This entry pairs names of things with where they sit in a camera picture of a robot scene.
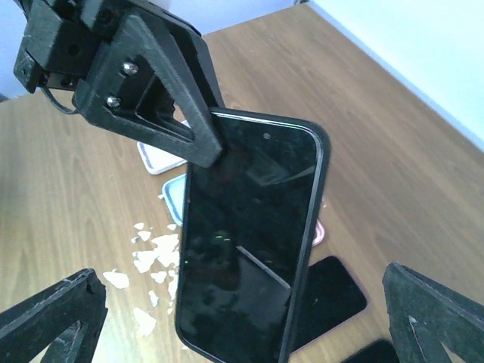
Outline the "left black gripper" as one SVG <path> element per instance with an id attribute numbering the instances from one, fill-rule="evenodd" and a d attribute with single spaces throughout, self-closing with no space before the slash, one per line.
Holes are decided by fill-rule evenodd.
<path id="1" fill-rule="evenodd" d="M 210 111 L 223 98 L 208 46 L 192 25 L 167 13 L 127 13 L 119 24 L 124 1 L 16 5 L 26 27 L 14 75 L 29 93 L 77 87 L 73 105 L 93 126 L 198 166 L 219 158 Z"/>

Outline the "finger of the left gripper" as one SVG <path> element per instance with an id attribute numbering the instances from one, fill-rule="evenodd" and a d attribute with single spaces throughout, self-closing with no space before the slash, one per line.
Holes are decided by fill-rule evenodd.
<path id="1" fill-rule="evenodd" d="M 158 113 L 208 113 L 223 107 L 212 58 L 201 34 L 188 22 L 160 8 L 150 11 L 150 65 L 158 78 Z"/>

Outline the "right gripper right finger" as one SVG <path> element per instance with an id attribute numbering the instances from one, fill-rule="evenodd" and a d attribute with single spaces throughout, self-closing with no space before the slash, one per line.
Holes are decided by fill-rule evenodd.
<path id="1" fill-rule="evenodd" d="M 483 361 L 483 306 L 391 262 L 383 276 L 389 332 L 401 362 Z"/>

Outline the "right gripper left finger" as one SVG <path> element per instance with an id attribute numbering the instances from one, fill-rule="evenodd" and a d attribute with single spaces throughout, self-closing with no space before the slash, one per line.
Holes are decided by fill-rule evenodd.
<path id="1" fill-rule="evenodd" d="M 84 268 L 1 313 L 1 361 L 91 362 L 107 317 L 106 287 Z"/>

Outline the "black phone from blue case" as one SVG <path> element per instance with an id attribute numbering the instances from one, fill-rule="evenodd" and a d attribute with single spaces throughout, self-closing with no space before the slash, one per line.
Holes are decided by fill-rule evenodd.
<path id="1" fill-rule="evenodd" d="M 349 356 L 343 363 L 399 363 L 399 357 L 389 340 L 376 340 Z"/>

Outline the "purple black phone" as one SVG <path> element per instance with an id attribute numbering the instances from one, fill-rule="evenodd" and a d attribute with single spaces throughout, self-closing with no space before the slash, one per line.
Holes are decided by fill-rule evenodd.
<path id="1" fill-rule="evenodd" d="M 309 267 L 293 351 L 297 352 L 368 305 L 360 286 L 336 256 Z"/>

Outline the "pink phone case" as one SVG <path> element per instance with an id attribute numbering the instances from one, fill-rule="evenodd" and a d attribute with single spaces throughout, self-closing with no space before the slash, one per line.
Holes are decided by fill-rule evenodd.
<path id="1" fill-rule="evenodd" d="M 325 236 L 324 226 L 322 225 L 321 221 L 318 219 L 315 225 L 315 234 L 313 237 L 312 246 L 316 247 L 317 245 L 319 245 L 323 241 L 324 236 Z"/>

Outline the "white debris flakes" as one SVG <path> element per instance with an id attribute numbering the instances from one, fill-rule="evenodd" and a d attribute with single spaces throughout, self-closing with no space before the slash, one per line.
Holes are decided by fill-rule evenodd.
<path id="1" fill-rule="evenodd" d="M 178 225 L 175 223 L 166 226 L 168 234 L 154 236 L 153 228 L 150 230 L 143 229 L 144 223 L 139 222 L 134 226 L 137 234 L 131 239 L 131 243 L 150 243 L 151 249 L 136 250 L 132 252 L 133 265 L 135 270 L 148 276 L 155 284 L 163 285 L 166 288 L 168 298 L 167 314 L 171 315 L 175 311 L 175 297 L 178 286 L 178 267 L 180 259 Z M 125 290 L 130 287 L 129 276 L 118 269 L 102 273 L 104 279 L 118 290 Z M 138 326 L 139 334 L 147 337 L 152 334 L 156 327 L 157 320 L 154 317 L 153 310 L 162 305 L 161 293 L 154 289 L 146 292 L 151 305 L 151 310 L 143 310 L 135 307 L 132 312 L 135 322 Z"/>

